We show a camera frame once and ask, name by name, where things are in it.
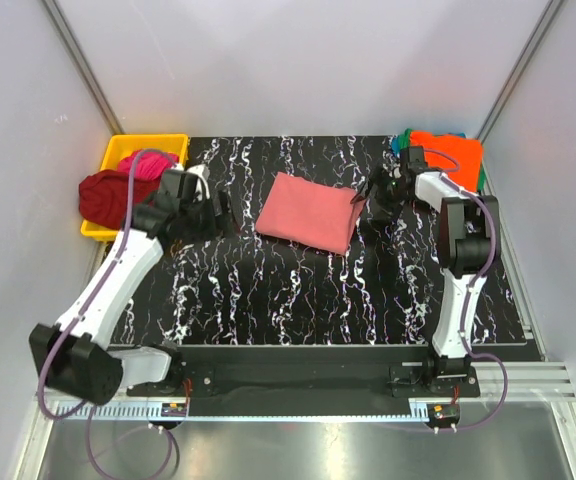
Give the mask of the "yellow plastic bin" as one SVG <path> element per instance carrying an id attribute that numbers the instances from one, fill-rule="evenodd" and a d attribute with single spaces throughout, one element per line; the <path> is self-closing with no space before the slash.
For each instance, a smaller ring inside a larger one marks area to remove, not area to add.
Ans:
<path id="1" fill-rule="evenodd" d="M 115 135 L 107 146 L 103 157 L 102 170 L 116 170 L 120 160 L 131 155 L 136 150 L 161 151 L 174 153 L 179 156 L 178 164 L 183 166 L 188 160 L 189 137 L 185 134 L 145 134 L 145 135 Z M 134 178 L 136 164 L 132 165 L 129 173 L 128 203 L 137 204 L 155 192 L 159 187 L 161 177 L 154 181 L 140 181 Z M 99 242 L 112 242 L 117 236 L 118 230 L 110 230 L 100 227 L 83 218 L 81 234 Z"/>

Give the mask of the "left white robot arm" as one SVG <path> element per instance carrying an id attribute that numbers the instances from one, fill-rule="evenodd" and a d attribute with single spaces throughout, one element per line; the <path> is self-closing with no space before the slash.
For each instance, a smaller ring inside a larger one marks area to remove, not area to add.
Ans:
<path id="1" fill-rule="evenodd" d="M 135 205 L 99 270 L 54 325 L 38 324 L 29 345 L 38 373 L 37 396 L 53 389 L 82 403 L 104 405 L 128 387 L 150 384 L 164 396 L 183 386 L 176 350 L 137 346 L 112 350 L 115 327 L 139 285 L 170 247 L 235 234 L 229 195 L 159 196 Z"/>

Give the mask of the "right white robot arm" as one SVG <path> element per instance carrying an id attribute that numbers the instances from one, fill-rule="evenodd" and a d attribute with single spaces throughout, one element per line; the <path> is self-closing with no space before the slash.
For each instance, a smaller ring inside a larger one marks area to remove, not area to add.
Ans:
<path id="1" fill-rule="evenodd" d="M 418 382 L 431 395 L 444 396 L 474 380 L 471 336 L 480 293 L 499 257 L 498 202 L 427 166 L 398 172 L 376 166 L 352 201 L 370 195 L 391 219 L 409 200 L 421 201 L 439 214 L 437 255 L 444 289 L 439 321 Z"/>

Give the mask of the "salmon pink t shirt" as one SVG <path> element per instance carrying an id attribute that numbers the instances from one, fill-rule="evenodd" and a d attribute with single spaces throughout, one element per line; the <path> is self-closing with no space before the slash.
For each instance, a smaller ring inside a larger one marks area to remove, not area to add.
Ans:
<path id="1" fill-rule="evenodd" d="M 365 199 L 280 172 L 255 223 L 257 233 L 338 255 L 349 249 Z"/>

